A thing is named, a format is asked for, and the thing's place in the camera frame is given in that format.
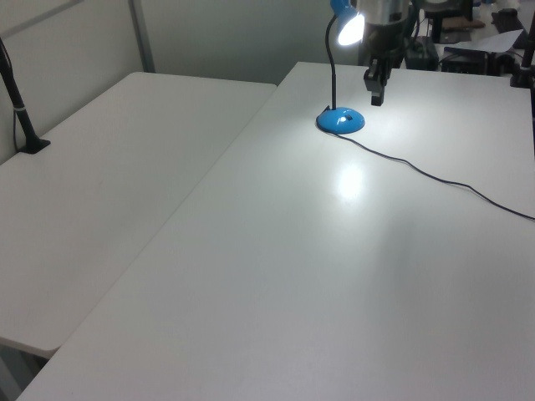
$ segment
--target desk lamp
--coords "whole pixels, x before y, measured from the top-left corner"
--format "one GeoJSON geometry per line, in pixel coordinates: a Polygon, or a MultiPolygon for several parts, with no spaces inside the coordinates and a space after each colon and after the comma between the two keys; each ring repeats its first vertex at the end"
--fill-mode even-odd
{"type": "Polygon", "coordinates": [[[2,75],[3,82],[6,84],[6,89],[8,90],[9,97],[13,103],[13,111],[18,116],[20,125],[23,127],[24,135],[26,136],[26,145],[19,151],[23,153],[29,153],[30,155],[35,155],[41,149],[50,145],[49,140],[41,140],[33,130],[32,122],[28,116],[28,111],[26,111],[26,106],[24,105],[23,98],[18,91],[17,84],[15,83],[15,78],[13,76],[13,68],[11,61],[9,60],[8,51],[3,45],[2,40],[0,39],[0,74],[2,75]]]}
{"type": "Polygon", "coordinates": [[[336,70],[329,45],[329,35],[334,22],[338,19],[338,43],[342,46],[357,43],[364,34],[364,16],[351,7],[349,0],[331,0],[331,8],[334,16],[325,32],[325,46],[331,63],[333,104],[332,109],[327,106],[318,116],[316,124],[322,131],[330,134],[350,134],[364,127],[364,117],[353,109],[336,107],[336,70]]]}

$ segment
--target paper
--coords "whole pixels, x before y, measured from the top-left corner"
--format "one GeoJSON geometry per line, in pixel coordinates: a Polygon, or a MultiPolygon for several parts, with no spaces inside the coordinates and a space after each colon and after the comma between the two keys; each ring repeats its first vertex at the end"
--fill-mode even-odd
{"type": "Polygon", "coordinates": [[[520,36],[522,30],[500,33],[499,35],[491,36],[471,42],[459,42],[456,44],[448,44],[448,48],[465,48],[468,50],[479,50],[488,53],[505,53],[509,50],[515,41],[520,36]]]}

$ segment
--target lamp head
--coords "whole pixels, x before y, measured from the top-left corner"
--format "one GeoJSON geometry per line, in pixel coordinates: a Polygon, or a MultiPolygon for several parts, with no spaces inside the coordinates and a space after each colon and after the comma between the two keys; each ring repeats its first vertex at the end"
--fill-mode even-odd
{"type": "Polygon", "coordinates": [[[331,8],[338,17],[338,43],[348,46],[362,40],[364,16],[351,6],[349,0],[331,0],[331,8]]]}

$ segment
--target black power cord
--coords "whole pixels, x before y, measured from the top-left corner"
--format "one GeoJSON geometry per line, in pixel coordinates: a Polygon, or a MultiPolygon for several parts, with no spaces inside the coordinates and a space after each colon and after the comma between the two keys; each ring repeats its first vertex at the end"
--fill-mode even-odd
{"type": "MultiPolygon", "coordinates": [[[[6,50],[5,45],[2,41],[0,41],[0,50],[2,50],[2,53],[9,64],[9,70],[11,71],[11,74],[13,74],[13,65],[11,64],[11,59],[9,58],[9,53],[6,50]]],[[[17,146],[17,112],[13,110],[13,146],[15,147],[15,153],[18,153],[18,146],[17,146]]]]}
{"type": "Polygon", "coordinates": [[[408,165],[411,169],[416,170],[417,172],[419,172],[420,174],[425,175],[426,177],[429,177],[432,180],[441,182],[442,184],[455,185],[455,186],[460,186],[460,187],[463,187],[463,188],[467,188],[468,190],[471,190],[473,193],[475,193],[476,195],[480,196],[482,199],[484,199],[485,201],[487,201],[491,205],[494,205],[495,207],[499,207],[500,209],[508,211],[509,213],[512,213],[513,215],[520,216],[520,217],[522,217],[524,219],[527,219],[527,220],[530,220],[530,221],[535,221],[535,217],[529,216],[529,215],[525,215],[523,213],[520,213],[519,211],[514,211],[513,209],[509,209],[508,207],[500,205],[499,203],[495,202],[494,200],[489,199],[487,196],[483,195],[480,191],[474,189],[472,186],[470,186],[468,184],[463,184],[461,182],[456,182],[456,181],[443,180],[442,178],[436,177],[434,175],[426,173],[423,170],[420,170],[418,167],[416,167],[415,165],[410,163],[408,160],[401,159],[399,157],[393,157],[393,156],[385,155],[383,153],[378,152],[377,150],[372,150],[370,148],[367,148],[366,146],[362,145],[361,143],[357,142],[356,140],[352,140],[352,139],[347,138],[345,136],[336,135],[336,134],[329,134],[329,135],[332,135],[332,136],[334,136],[334,137],[336,137],[336,138],[338,138],[340,140],[347,140],[348,142],[351,142],[353,145],[357,145],[361,149],[364,149],[364,150],[366,150],[366,151],[368,151],[370,153],[373,153],[374,155],[378,155],[378,156],[380,156],[382,158],[385,158],[387,160],[392,160],[392,161],[397,161],[399,163],[404,163],[404,164],[408,165]]]}

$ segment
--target white tabletop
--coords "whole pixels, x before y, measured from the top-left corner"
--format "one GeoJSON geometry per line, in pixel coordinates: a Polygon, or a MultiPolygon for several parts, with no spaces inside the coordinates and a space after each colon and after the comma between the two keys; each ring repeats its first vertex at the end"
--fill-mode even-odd
{"type": "Polygon", "coordinates": [[[132,74],[0,168],[0,343],[49,357],[275,87],[132,74]]]}
{"type": "MultiPolygon", "coordinates": [[[[528,91],[394,71],[375,108],[364,70],[353,138],[535,214],[528,91]]],[[[294,68],[20,401],[535,399],[535,224],[319,132],[329,84],[294,68]]]]}

